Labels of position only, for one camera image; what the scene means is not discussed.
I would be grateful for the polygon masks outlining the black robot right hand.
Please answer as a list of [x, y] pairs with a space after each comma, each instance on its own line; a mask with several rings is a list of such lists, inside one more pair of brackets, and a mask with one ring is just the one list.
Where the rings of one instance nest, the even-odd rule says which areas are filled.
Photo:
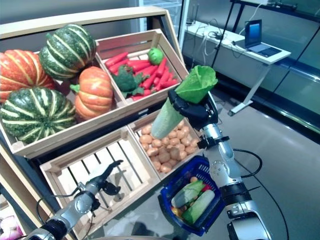
[[204, 129], [207, 125], [218, 123], [219, 114], [210, 91], [199, 103], [192, 103], [182, 99], [175, 90], [168, 92], [168, 99], [174, 110], [186, 117], [191, 126], [197, 131]]

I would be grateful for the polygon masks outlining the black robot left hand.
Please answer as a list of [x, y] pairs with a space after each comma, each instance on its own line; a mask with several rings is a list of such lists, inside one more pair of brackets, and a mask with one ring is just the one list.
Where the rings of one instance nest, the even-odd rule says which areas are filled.
[[121, 187], [108, 182], [107, 177], [111, 174], [113, 169], [118, 167], [122, 162], [123, 160], [120, 159], [111, 163], [101, 175], [96, 177], [95, 183], [98, 190], [103, 190], [109, 196], [115, 196], [120, 192]]

